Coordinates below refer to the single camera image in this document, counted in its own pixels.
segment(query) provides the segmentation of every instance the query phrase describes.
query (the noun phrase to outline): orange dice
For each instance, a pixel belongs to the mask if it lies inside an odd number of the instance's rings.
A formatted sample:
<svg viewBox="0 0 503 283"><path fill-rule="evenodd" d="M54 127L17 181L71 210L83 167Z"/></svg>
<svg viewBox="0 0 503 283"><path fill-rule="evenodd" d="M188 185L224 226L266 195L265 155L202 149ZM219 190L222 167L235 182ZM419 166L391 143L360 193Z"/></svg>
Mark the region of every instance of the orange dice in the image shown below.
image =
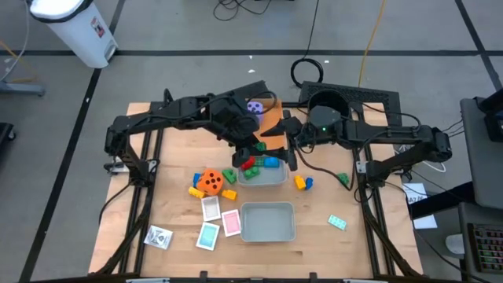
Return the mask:
<svg viewBox="0 0 503 283"><path fill-rule="evenodd" d="M213 169L206 169L199 178L196 186L198 190L205 192L208 196L216 196L218 192L220 192L222 185L222 173Z"/></svg>

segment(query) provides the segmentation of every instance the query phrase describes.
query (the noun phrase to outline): gray floor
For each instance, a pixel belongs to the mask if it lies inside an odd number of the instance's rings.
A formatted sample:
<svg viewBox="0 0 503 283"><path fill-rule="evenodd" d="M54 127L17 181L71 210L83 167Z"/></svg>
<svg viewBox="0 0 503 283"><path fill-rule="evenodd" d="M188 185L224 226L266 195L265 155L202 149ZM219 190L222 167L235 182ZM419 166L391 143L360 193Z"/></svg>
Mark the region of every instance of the gray floor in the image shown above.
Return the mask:
<svg viewBox="0 0 503 283"><path fill-rule="evenodd" d="M96 0L110 23L118 0ZM273 0L262 16L240 11L230 22L213 18L217 0L126 0L116 29L122 50L303 50L307 46L314 1ZM464 0L487 50L503 50L498 0ZM246 2L261 9L264 2ZM363 50L379 11L372 0L321 0L312 50ZM226 11L219 10L225 16ZM24 7L18 0L0 6L0 40L22 47ZM29 50L67 50L44 24L31 20ZM373 50L476 50L454 0L388 0ZM105 201L109 177L102 170L106 127L124 114L132 101L152 101L168 87L175 97L222 92L263 79L286 101L299 91L289 77L298 56L115 57L98 80L94 98L47 231L32 279L84 275L97 234L97 215ZM315 56L325 69L325 82L356 86L360 56ZM0 57L0 69L8 57ZM47 88L47 95L0 95L0 121L14 123L18 139L0 163L0 282L17 281L49 198L92 69L78 58L26 56ZM503 73L503 57L492 57ZM26 75L18 68L12 78ZM316 79L310 66L296 74ZM363 87L400 93L402 111L440 128L458 121L459 100L487 96L495 89L480 56L378 57L367 60ZM412 121L404 119L405 124ZM417 171L447 188L470 180L463 135L451 140L454 156L440 174L424 165ZM422 180L415 176L415 182ZM427 189L438 192L434 186ZM446 235L456 233L457 213L437 215L439 229L422 234L446 255ZM440 261L418 240L426 274L458 279L459 273Z"/></svg>

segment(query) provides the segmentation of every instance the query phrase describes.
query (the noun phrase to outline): wooden tabletop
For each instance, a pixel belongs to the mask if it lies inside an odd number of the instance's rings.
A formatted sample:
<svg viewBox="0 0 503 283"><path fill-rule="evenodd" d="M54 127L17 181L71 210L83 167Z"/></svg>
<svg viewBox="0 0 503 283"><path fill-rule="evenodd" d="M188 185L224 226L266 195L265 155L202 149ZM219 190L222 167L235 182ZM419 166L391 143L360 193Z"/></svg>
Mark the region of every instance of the wooden tabletop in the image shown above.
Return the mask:
<svg viewBox="0 0 503 283"><path fill-rule="evenodd" d="M148 103L133 103L128 115L149 110ZM305 120L305 115L291 109L294 116ZM386 116L370 109L365 110L365 121L385 125ZM131 138L131 144L141 150L143 134ZM151 138L151 149L155 134ZM209 277L275 277L302 278L317 272L320 278L371 278L362 209L332 176L313 171L299 160L299 170L289 172L288 181L278 187L247 188L224 185L224 189L237 191L236 201L220 197L221 211L239 209L244 202L289 201L294 205L296 239L286 243L245 243L239 235L226 237L220 229L213 252L196 247L203 216L200 200L187 193L193 175L210 167L217 170L230 167L234 148L224 141L216 141L206 130L164 130L160 154L160 167L152 203L150 224L174 232L168 250L146 245L141 275L144 277L199 277L201 270ZM385 160L394 154L391 145L371 145L373 158ZM352 154L338 145L317 145L310 155L310 164L336 173L351 176ZM298 191L294 175L310 176L314 186L308 191ZM399 177L391 176L389 182L401 186ZM112 177L108 198L127 183L127 175ZM422 273L412 223L403 192L392 186L380 189L387 231L391 241L412 268ZM114 200L103 214L98 231L90 272L105 264L124 237L133 190L126 191ZM335 215L347 222L345 231L330 226L327 220ZM212 223L222 225L222 220ZM380 270L386 274L379 239L376 246ZM134 241L129 266L133 270L137 240Z"/></svg>

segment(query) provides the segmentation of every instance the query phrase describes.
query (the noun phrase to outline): black keyboard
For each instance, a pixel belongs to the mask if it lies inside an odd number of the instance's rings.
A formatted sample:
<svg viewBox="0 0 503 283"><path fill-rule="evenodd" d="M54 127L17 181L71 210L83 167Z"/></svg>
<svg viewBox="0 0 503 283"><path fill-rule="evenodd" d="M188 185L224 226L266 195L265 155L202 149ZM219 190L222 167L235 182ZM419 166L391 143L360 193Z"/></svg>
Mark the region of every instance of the black keyboard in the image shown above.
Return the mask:
<svg viewBox="0 0 503 283"><path fill-rule="evenodd" d="M503 274L503 226L470 223L468 235L477 270Z"/></svg>

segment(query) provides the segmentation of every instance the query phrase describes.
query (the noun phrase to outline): pink card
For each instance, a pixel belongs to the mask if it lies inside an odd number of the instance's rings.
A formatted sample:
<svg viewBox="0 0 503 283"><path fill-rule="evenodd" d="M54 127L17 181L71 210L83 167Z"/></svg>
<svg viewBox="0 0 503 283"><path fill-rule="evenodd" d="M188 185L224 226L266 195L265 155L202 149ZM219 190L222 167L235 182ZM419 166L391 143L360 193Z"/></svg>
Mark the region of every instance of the pink card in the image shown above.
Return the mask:
<svg viewBox="0 0 503 283"><path fill-rule="evenodd" d="M223 212L222 221L226 237L241 233L241 220L239 219L239 211L237 209Z"/></svg>

